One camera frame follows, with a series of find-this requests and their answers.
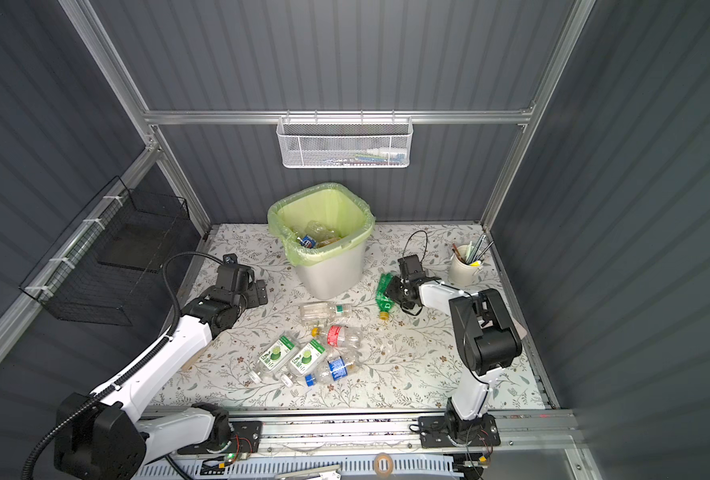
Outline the pepsi label bottle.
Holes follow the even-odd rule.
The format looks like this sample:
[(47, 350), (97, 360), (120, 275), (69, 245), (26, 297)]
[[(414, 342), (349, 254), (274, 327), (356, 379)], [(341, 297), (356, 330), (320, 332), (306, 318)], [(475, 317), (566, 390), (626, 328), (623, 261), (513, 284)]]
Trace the pepsi label bottle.
[(314, 235), (304, 232), (297, 237), (298, 243), (306, 249), (315, 249), (319, 247), (319, 239)]

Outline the green plastic bottle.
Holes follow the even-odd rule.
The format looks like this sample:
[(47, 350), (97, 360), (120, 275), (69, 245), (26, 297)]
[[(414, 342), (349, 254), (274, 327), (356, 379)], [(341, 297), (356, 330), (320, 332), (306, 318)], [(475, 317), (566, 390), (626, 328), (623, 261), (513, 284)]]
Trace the green plastic bottle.
[(376, 304), (379, 309), (379, 318), (383, 321), (390, 319), (390, 312), (394, 306), (394, 302), (387, 295), (387, 289), (392, 279), (392, 273), (383, 273), (377, 285)]

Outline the clear square bottle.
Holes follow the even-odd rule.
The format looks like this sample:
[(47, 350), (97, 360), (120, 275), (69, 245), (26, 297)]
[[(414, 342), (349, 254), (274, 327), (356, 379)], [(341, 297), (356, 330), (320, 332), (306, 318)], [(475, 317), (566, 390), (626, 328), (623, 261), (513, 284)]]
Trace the clear square bottle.
[(305, 324), (318, 324), (345, 318), (352, 313), (352, 305), (328, 301), (306, 303), (299, 306), (300, 318)]

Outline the green label square bottle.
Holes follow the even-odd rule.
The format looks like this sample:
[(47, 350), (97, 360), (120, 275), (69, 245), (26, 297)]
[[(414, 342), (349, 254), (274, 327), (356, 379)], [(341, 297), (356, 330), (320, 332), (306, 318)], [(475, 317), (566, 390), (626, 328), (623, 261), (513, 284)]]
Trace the green label square bottle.
[(318, 340), (312, 339), (294, 354), (285, 365), (281, 373), (282, 383), (291, 387), (293, 384), (303, 382), (305, 377), (312, 374), (316, 366), (327, 357), (327, 349)]

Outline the red label clear bottle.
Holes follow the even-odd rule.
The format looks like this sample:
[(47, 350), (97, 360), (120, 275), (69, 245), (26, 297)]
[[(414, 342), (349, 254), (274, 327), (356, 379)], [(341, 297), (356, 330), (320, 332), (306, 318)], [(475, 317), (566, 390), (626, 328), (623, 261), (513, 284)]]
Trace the red label clear bottle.
[(337, 349), (357, 350), (362, 343), (362, 334), (358, 328), (338, 324), (313, 327), (311, 336), (319, 343)]

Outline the blue label clear bottle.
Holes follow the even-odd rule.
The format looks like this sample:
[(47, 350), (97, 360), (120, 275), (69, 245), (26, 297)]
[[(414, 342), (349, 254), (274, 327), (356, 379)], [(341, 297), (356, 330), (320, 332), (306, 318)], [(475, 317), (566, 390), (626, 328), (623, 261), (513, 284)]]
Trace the blue label clear bottle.
[(303, 377), (303, 384), (309, 387), (329, 385), (358, 371), (359, 361), (352, 357), (334, 356), (322, 361), (311, 373)]

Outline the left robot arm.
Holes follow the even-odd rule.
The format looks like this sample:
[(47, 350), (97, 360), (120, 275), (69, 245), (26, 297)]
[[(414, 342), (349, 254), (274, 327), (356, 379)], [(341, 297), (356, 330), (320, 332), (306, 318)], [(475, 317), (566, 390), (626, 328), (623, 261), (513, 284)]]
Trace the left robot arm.
[(236, 254), (216, 263), (215, 285), (186, 305), (175, 301), (170, 325), (136, 359), (89, 394), (73, 393), (61, 403), (55, 426), (29, 453), (21, 478), (33, 478), (48, 447), (54, 467), (77, 479), (130, 479), (142, 466), (169, 460), (190, 445), (230, 458), (241, 447), (253, 448), (253, 441), (235, 431), (229, 412), (215, 404), (198, 402), (165, 417), (142, 417), (174, 373), (243, 313), (268, 302), (265, 281)]

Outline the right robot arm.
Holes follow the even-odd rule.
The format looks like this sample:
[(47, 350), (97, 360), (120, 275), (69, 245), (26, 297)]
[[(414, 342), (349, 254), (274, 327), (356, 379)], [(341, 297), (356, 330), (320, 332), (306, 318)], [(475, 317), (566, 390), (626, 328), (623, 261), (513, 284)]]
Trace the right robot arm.
[(489, 413), (493, 390), (505, 369), (522, 353), (522, 340), (496, 289), (470, 293), (430, 276), (416, 255), (398, 260), (399, 274), (386, 287), (387, 298), (406, 313), (434, 309), (450, 317), (462, 361), (458, 387), (441, 416), (421, 416), (416, 424), (425, 449), (501, 444)]

